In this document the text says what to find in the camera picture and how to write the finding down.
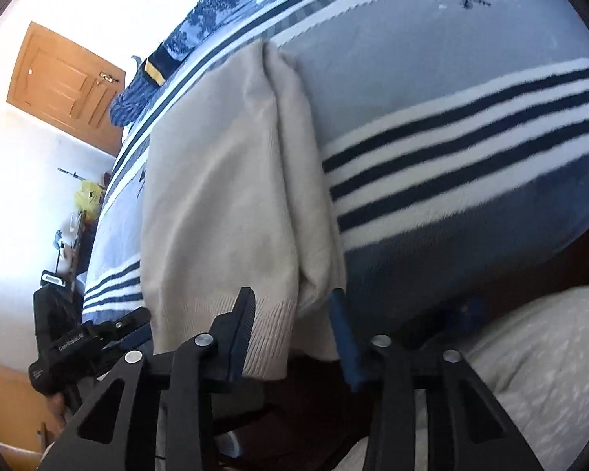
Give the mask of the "person left hand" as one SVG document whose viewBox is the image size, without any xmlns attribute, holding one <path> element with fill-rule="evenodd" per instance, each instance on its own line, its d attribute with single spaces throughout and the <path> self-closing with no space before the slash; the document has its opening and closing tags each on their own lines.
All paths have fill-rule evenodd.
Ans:
<svg viewBox="0 0 589 471">
<path fill-rule="evenodd" d="M 49 408 L 51 414 L 57 419 L 59 424 L 66 422 L 66 402 L 64 402 L 64 395 L 56 393 L 45 398 L 46 406 Z"/>
</svg>

